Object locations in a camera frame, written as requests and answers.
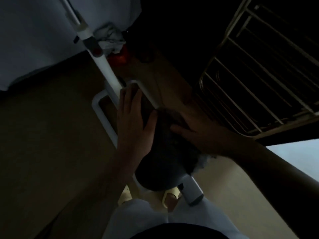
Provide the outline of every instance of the tan floor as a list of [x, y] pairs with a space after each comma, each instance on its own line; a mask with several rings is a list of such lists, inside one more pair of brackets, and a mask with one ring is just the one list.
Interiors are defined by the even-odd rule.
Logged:
[[[114, 68], [139, 79], [158, 102], [187, 110], [191, 88], [159, 54], [152, 64], [131, 60]], [[91, 108], [103, 89], [86, 54], [11, 88], [0, 99], [0, 235], [32, 239], [102, 171], [115, 148]], [[206, 197], [220, 206], [250, 238], [296, 238], [247, 175], [231, 160], [213, 160], [195, 175]], [[155, 209], [161, 193], [140, 195]]]

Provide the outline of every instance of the metal rack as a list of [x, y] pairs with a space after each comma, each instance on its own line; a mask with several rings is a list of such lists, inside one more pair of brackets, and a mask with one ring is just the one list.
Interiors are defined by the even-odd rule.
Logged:
[[287, 19], [243, 0], [195, 87], [202, 108], [244, 136], [318, 118], [319, 42]]

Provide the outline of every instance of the pants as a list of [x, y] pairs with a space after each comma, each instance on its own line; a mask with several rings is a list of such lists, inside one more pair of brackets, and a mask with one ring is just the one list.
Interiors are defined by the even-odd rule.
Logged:
[[102, 239], [129, 239], [164, 223], [200, 225], [220, 231], [229, 239], [248, 239], [221, 209], [206, 198], [193, 207], [181, 198], [171, 213], [156, 212], [141, 199], [127, 201], [114, 211]]

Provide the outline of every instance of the crumpled cloth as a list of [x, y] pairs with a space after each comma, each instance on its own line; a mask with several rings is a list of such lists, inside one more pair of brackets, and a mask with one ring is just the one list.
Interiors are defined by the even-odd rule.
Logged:
[[105, 24], [103, 27], [97, 29], [93, 34], [105, 56], [108, 56], [110, 53], [119, 53], [123, 45], [126, 44], [122, 32], [115, 27], [113, 23]]

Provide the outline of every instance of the yellow slipper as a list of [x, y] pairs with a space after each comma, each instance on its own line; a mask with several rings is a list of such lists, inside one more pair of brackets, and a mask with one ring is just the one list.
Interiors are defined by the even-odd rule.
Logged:
[[173, 196], [175, 196], [176, 199], [178, 199], [178, 196], [180, 194], [180, 191], [177, 187], [174, 187], [173, 189], [170, 190], [166, 190], [162, 199], [162, 204], [163, 206], [167, 209], [167, 206], [165, 205], [165, 199], [167, 194], [172, 194]]
[[129, 201], [133, 199], [132, 196], [131, 196], [131, 192], [130, 192], [130, 189], [129, 187], [126, 185], [119, 200], [117, 201], [117, 204], [120, 206], [121, 204], [123, 204], [124, 202], [126, 201]]

